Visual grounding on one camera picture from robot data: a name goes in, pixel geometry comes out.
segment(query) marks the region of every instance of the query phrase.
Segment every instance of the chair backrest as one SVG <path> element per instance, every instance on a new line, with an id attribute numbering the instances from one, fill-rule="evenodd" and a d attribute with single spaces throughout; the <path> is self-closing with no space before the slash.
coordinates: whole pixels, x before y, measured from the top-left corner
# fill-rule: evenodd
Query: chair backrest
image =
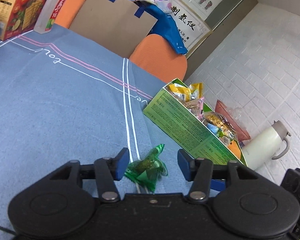
<path id="1" fill-rule="evenodd" d="M 174 78 L 183 80 L 187 70 L 186 56 L 175 53 L 170 44 L 157 34 L 146 36 L 129 60 L 165 83 Z"/>
<path id="2" fill-rule="evenodd" d="M 55 23 L 68 29 L 85 1 L 86 0 L 66 0 L 58 13 Z"/>

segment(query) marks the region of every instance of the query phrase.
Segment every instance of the wrapped candy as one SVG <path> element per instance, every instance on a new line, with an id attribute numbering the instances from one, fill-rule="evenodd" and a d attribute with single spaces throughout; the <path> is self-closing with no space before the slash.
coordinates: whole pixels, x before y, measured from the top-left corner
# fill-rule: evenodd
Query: wrapped candy
<path id="1" fill-rule="evenodd" d="M 159 144 L 147 154 L 144 160 L 129 163 L 124 175 L 154 192 L 158 179 L 168 175 L 166 165 L 158 158 L 163 148 L 164 144 Z"/>
<path id="2" fill-rule="evenodd" d="M 203 111 L 203 102 L 204 97 L 186 102 L 183 105 L 189 110 L 189 112 L 199 118 Z"/>
<path id="3" fill-rule="evenodd" d="M 234 130 L 232 125 L 227 121 L 227 119 L 221 114 L 218 114 L 216 112 L 205 112 L 203 114 L 203 118 L 206 119 L 210 124 L 213 124 L 221 129 L 222 133 L 219 133 L 218 137 L 226 136 L 231 140 L 238 140 L 236 131 Z"/>
<path id="4" fill-rule="evenodd" d="M 191 84 L 189 87 L 174 83 L 168 85 L 168 91 L 181 103 L 186 103 L 191 100 L 202 97 L 202 83 Z"/>

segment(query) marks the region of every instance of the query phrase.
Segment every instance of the screw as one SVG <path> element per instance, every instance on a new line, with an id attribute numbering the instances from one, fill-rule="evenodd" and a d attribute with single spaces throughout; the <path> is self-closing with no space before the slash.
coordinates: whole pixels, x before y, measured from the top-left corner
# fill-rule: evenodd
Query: screw
<path id="1" fill-rule="evenodd" d="M 189 196 L 194 200 L 202 200 L 206 197 L 206 194 L 201 191 L 193 191 Z"/>
<path id="2" fill-rule="evenodd" d="M 113 191 L 106 191 L 102 194 L 102 198 L 105 200 L 115 200 L 118 198 L 118 194 Z"/>

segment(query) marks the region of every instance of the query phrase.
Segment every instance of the gray lid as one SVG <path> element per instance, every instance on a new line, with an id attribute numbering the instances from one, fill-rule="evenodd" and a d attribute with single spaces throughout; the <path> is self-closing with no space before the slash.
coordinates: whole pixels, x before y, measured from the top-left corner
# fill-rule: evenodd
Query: gray lid
<path id="1" fill-rule="evenodd" d="M 281 121 L 274 121 L 272 128 L 275 129 L 277 134 L 280 136 L 281 140 L 286 138 L 288 135 L 291 136 L 291 134 L 288 132 L 287 128 L 283 125 Z"/>

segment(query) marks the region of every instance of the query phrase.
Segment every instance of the pink stripe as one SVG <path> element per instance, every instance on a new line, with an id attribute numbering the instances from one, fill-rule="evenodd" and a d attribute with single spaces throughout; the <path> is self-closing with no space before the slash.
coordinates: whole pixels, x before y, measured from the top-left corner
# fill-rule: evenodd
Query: pink stripe
<path id="1" fill-rule="evenodd" d="M 31 43 L 31 44 L 33 44 L 33 45 L 39 46 L 39 45 L 37 45 L 37 44 L 35 44 L 35 43 L 31 42 L 31 41 L 28 41 L 28 40 L 23 39 L 23 36 L 19 37 L 19 39 L 21 39 L 21 40 L 23 40 L 23 41 L 26 41 L 26 42 L 28 42 L 28 43 Z M 103 75 L 104 77 L 110 79 L 111 81 L 113 81 L 113 82 L 115 82 L 115 83 L 117 83 L 117 84 L 119 84 L 119 85 L 121 85 L 121 86 L 123 85 L 123 82 L 122 82 L 122 81 L 121 81 L 121 82 L 118 82 L 118 81 L 116 81 L 116 80 L 113 80 L 112 78 L 107 77 L 107 76 L 104 75 L 103 73 L 100 73 L 98 70 L 88 68 L 88 67 L 82 65 L 81 63 L 75 62 L 74 60 L 69 59 L 69 58 L 67 58 L 67 57 L 65 57 L 65 56 L 63 56 L 63 55 L 61 55 L 61 54 L 60 54 L 59 52 L 57 52 L 51 45 L 47 45 L 47 46 L 51 47 L 51 48 L 52 48 L 58 55 L 60 55 L 61 57 L 65 58 L 65 59 L 67 59 L 67 60 L 69 60 L 69 61 L 72 61 L 72 62 L 74 62 L 74 63 L 76 63 L 76 64 L 79 64 L 79 65 L 83 66 L 83 67 L 86 68 L 86 69 L 95 71 L 95 72 L 97 72 L 97 73 Z M 142 96 L 145 97 L 145 98 L 148 98 L 148 99 L 150 99 L 150 100 L 152 99 L 151 97 L 148 97 L 148 96 L 145 96 L 145 95 L 142 95 Z"/>
<path id="2" fill-rule="evenodd" d="M 85 62 L 83 62 L 83 61 L 81 61 L 81 60 L 79 60 L 79 59 L 77 59 L 77 58 L 75 58 L 75 57 L 72 57 L 71 55 L 68 55 L 68 54 L 64 53 L 63 51 L 61 51 L 61 50 L 60 50 L 56 45 L 54 45 L 53 43 L 42 43 L 42 42 L 39 42 L 39 41 L 32 40 L 31 38 L 28 38 L 28 37 L 26 37 L 26 36 L 23 36 L 23 38 L 28 39 L 28 40 L 33 41 L 33 42 L 36 42 L 36 43 L 38 43 L 38 44 L 40 44 L 40 45 L 50 46 L 50 47 L 51 47 L 51 46 L 54 46 L 60 53 L 66 55 L 66 56 L 68 56 L 68 57 L 70 57 L 70 58 L 73 58 L 73 59 L 75 59 L 75 60 L 77 60 L 77 61 L 79 61 L 79 62 L 81 62 L 81 63 L 83 63 L 83 64 L 85 64 L 85 65 L 87 65 L 87 66 L 89 66 L 89 67 L 93 67 L 93 68 L 97 69 L 98 71 L 101 71 L 103 74 L 108 75 L 108 76 L 110 76 L 111 78 L 118 80 L 119 82 L 122 82 L 122 80 L 120 80 L 120 79 L 118 79 L 118 78 L 116 78 L 116 77 L 114 77 L 114 76 L 108 74 L 107 72 L 104 72 L 104 71 L 102 71 L 101 69 L 99 69 L 99 68 L 97 68 L 97 67 L 95 67 L 95 66 L 93 66 L 93 65 L 90 65 L 90 64 L 88 64 L 88 63 L 85 63 Z M 132 86 L 132 85 L 128 85 L 127 83 L 125 83 L 125 84 L 126 84 L 127 86 L 129 86 L 129 87 L 132 87 L 132 88 L 136 89 L 137 91 L 141 92 L 142 94 L 145 94 L 146 96 L 151 97 L 150 95 L 148 95 L 148 94 L 146 94 L 145 92 L 143 92 L 143 91 L 137 89 L 136 87 L 134 87 L 134 86 Z"/>

